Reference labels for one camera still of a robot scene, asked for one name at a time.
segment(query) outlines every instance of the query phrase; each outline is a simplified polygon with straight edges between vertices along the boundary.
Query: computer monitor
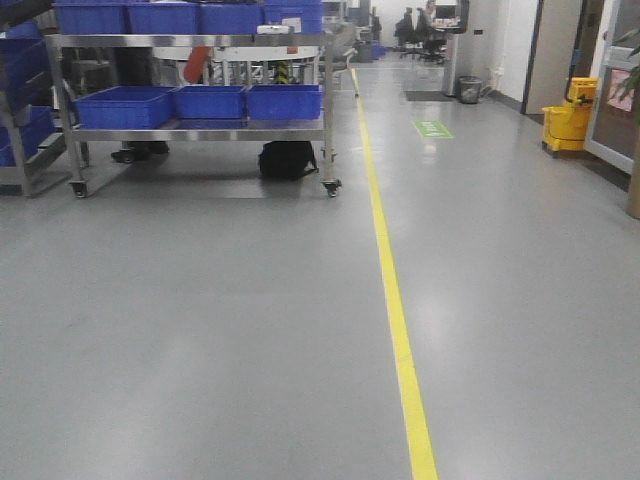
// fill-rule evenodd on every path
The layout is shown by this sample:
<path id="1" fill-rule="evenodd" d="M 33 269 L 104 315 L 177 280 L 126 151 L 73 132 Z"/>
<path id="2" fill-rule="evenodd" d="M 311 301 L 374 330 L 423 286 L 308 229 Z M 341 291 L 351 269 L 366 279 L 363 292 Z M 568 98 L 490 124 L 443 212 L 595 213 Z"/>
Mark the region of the computer monitor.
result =
<path id="1" fill-rule="evenodd" d="M 436 18 L 456 18 L 455 5 L 437 5 Z"/>

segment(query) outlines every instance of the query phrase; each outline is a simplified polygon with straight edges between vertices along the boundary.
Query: blue plastic crate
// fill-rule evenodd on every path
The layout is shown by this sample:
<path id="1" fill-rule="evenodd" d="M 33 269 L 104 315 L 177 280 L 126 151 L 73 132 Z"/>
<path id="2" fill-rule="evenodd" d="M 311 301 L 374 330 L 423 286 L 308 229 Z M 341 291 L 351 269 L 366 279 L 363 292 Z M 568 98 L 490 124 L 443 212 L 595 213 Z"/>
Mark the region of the blue plastic crate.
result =
<path id="1" fill-rule="evenodd" d="M 64 0 L 65 5 L 96 5 L 96 4 L 113 4 L 124 5 L 129 3 L 148 3 L 149 0 Z"/>
<path id="2" fill-rule="evenodd" d="M 13 167 L 15 164 L 7 130 L 0 127 L 0 167 Z"/>
<path id="3" fill-rule="evenodd" d="M 76 100 L 82 128 L 151 130 L 173 117 L 173 87 L 114 87 Z"/>
<path id="4" fill-rule="evenodd" d="M 49 70 L 42 39 L 0 40 L 0 90 L 15 96 L 36 75 Z"/>
<path id="5" fill-rule="evenodd" d="M 173 94 L 179 118 L 242 118 L 245 116 L 246 89 L 193 85 Z"/>
<path id="6" fill-rule="evenodd" d="M 374 60 L 378 60 L 378 59 L 384 57 L 386 54 L 387 54 L 387 48 L 386 47 L 383 47 L 379 43 L 373 42 L 373 45 L 371 46 L 371 57 Z"/>
<path id="7" fill-rule="evenodd" d="M 314 119 L 322 111 L 319 85 L 258 85 L 247 93 L 253 120 Z"/>
<path id="8" fill-rule="evenodd" d="M 264 23 L 257 3 L 200 5 L 200 33 L 215 35 L 254 35 Z"/>
<path id="9" fill-rule="evenodd" d="M 199 5 L 190 2 L 132 3 L 131 33 L 147 35 L 198 33 Z"/>
<path id="10" fill-rule="evenodd" d="M 322 5 L 322 0 L 264 0 L 267 6 L 299 7 L 301 5 Z"/>
<path id="11" fill-rule="evenodd" d="M 70 3 L 53 5 L 60 32 L 66 35 L 124 34 L 128 33 L 127 10 L 119 3 Z"/>
<path id="12" fill-rule="evenodd" d="M 40 144 L 56 131 L 53 115 L 49 107 L 32 107 L 31 121 L 20 129 L 22 144 L 27 157 L 32 157 L 38 151 Z"/>
<path id="13" fill-rule="evenodd" d="M 272 25 L 293 25 L 296 33 L 322 33 L 322 3 L 272 0 L 265 1 L 264 15 Z"/>
<path id="14" fill-rule="evenodd" d="M 7 30 L 7 38 L 42 38 L 35 20 L 27 20 Z"/>
<path id="15" fill-rule="evenodd" d="M 31 120 L 24 127 L 20 127 L 22 146 L 27 158 L 38 152 L 40 144 L 55 132 L 53 116 L 49 107 L 32 107 Z M 0 166 L 12 167 L 16 161 L 10 145 L 7 129 L 0 127 Z"/>

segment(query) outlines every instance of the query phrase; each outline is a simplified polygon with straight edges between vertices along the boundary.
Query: black bag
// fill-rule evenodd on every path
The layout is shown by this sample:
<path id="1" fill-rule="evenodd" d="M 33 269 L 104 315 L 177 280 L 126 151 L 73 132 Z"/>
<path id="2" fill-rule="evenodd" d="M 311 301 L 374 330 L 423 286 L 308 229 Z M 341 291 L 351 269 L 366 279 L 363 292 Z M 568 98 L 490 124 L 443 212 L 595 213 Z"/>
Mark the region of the black bag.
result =
<path id="1" fill-rule="evenodd" d="M 260 154 L 258 166 L 265 178 L 298 180 L 318 171 L 311 142 L 271 142 Z"/>

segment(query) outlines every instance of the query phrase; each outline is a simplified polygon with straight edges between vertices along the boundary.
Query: stainless steel cart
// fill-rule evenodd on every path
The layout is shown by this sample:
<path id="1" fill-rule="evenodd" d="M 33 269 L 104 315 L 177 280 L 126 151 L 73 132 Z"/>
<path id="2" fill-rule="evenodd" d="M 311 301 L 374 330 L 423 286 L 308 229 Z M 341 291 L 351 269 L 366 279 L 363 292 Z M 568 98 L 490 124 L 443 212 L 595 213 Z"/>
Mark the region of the stainless steel cart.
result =
<path id="1" fill-rule="evenodd" d="M 0 29 L 11 27 L 24 22 L 51 8 L 50 1 L 22 0 L 11 6 L 0 8 Z M 51 74 L 42 72 L 31 78 L 21 89 L 21 100 L 25 103 L 38 98 L 51 88 Z M 27 197 L 36 195 L 47 188 L 68 178 L 65 173 L 55 173 L 44 178 L 45 171 L 65 151 L 65 139 L 62 135 L 52 137 L 53 140 L 46 148 L 41 148 L 33 157 L 27 157 L 24 150 L 22 135 L 17 125 L 17 108 L 6 92 L 0 91 L 0 118 L 7 128 L 15 166 L 0 167 L 0 186 L 17 187 Z"/>
<path id="2" fill-rule="evenodd" d="M 70 101 L 66 96 L 60 60 L 62 48 L 96 47 L 303 47 L 324 46 L 326 75 L 323 115 L 318 120 L 249 120 L 246 127 L 237 129 L 185 129 L 179 121 L 170 121 L 154 130 L 89 130 L 74 125 Z M 333 171 L 333 35 L 330 33 L 305 35 L 51 35 L 47 48 L 53 81 L 60 101 L 60 116 L 71 161 L 71 186 L 78 198 L 90 194 L 92 178 L 87 178 L 79 147 L 82 142 L 94 141 L 273 141 L 310 140 L 324 142 L 321 162 L 322 184 L 330 197 L 335 197 L 342 186 Z"/>

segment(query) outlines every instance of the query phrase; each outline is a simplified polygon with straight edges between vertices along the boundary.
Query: cart leg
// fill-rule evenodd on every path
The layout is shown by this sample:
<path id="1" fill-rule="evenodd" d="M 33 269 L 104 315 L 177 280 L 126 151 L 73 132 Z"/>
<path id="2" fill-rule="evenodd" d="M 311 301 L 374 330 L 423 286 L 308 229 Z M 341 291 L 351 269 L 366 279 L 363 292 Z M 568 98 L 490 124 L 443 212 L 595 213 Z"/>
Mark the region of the cart leg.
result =
<path id="1" fill-rule="evenodd" d="M 87 142 L 80 142 L 80 155 L 82 156 L 83 167 L 88 167 L 91 161 L 89 153 L 89 144 Z"/>
<path id="2" fill-rule="evenodd" d="M 58 102 L 60 104 L 60 120 L 62 121 L 62 131 L 67 144 L 69 169 L 71 170 L 71 187 L 73 188 L 76 197 L 85 198 L 87 196 L 87 182 L 82 176 L 82 162 L 78 152 L 78 144 L 73 139 L 70 98 L 64 87 L 64 78 L 62 75 L 62 68 L 60 67 L 62 51 L 54 46 L 50 38 L 47 39 L 47 51 L 49 54 L 49 63 L 51 65 L 53 86 L 55 87 Z"/>
<path id="3" fill-rule="evenodd" d="M 322 184 L 327 189 L 330 198 L 338 195 L 342 182 L 335 177 L 333 164 L 335 152 L 333 150 L 333 46 L 334 36 L 326 33 L 325 74 L 324 74 L 324 158 L 322 161 Z"/>

